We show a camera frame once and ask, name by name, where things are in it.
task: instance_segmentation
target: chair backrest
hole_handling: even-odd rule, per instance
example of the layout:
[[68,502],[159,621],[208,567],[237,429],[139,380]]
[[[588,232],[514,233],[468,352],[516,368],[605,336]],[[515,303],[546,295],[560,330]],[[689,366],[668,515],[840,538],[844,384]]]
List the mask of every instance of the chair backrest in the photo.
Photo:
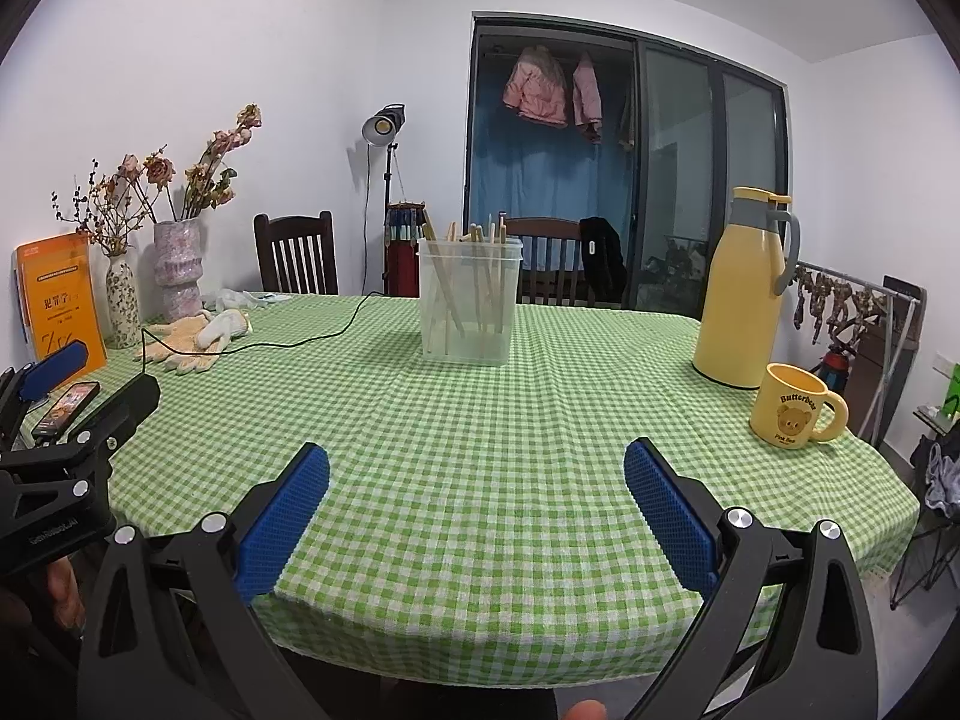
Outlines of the chair backrest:
[[260,280],[266,292],[337,295],[333,216],[253,218]]
[[[594,305],[596,297],[584,278],[579,223],[566,218],[508,218],[507,235],[522,240],[524,259],[529,262],[529,268],[524,266],[520,270],[517,303],[572,306],[579,299],[582,304]],[[541,248],[541,240],[544,240],[544,248]],[[541,251],[544,252],[544,269],[539,266]]]

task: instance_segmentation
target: floral patterned vase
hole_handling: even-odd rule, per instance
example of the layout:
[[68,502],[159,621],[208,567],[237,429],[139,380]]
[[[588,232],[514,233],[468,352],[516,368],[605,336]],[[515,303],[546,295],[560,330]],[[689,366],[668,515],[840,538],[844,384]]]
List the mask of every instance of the floral patterned vase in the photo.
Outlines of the floral patterned vase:
[[154,274],[163,295],[163,314],[167,322],[200,314],[200,287],[203,275],[200,261],[199,220],[159,221],[154,225],[157,264]]
[[113,329],[112,346],[125,349],[140,343],[140,309],[136,302],[136,282],[127,264],[127,255],[110,257],[107,268],[107,309]]

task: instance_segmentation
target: fire extinguisher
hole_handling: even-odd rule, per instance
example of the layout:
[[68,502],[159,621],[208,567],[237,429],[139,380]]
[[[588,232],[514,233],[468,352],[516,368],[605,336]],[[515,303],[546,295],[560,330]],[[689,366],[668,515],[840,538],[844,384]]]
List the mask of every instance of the fire extinguisher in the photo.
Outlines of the fire extinguisher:
[[843,346],[832,343],[827,354],[824,354],[824,359],[820,360],[819,365],[810,373],[817,376],[829,389],[842,395],[847,379],[850,378],[850,358]]

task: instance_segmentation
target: clear plastic bin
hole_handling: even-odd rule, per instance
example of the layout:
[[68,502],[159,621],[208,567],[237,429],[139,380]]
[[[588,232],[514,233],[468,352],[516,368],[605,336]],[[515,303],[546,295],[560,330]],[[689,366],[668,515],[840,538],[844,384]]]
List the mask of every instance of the clear plastic bin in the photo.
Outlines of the clear plastic bin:
[[507,362],[522,250],[517,238],[416,242],[424,360]]

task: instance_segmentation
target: human hand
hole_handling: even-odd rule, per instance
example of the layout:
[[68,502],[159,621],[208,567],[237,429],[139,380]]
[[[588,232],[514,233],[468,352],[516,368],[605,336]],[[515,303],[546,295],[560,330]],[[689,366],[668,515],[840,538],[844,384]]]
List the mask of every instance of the human hand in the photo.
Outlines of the human hand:
[[607,720],[607,708],[593,699],[581,701],[568,709],[563,720]]
[[67,557],[47,565],[47,591],[54,602],[54,619],[64,630],[83,627],[86,610],[80,600],[80,589],[73,566]]

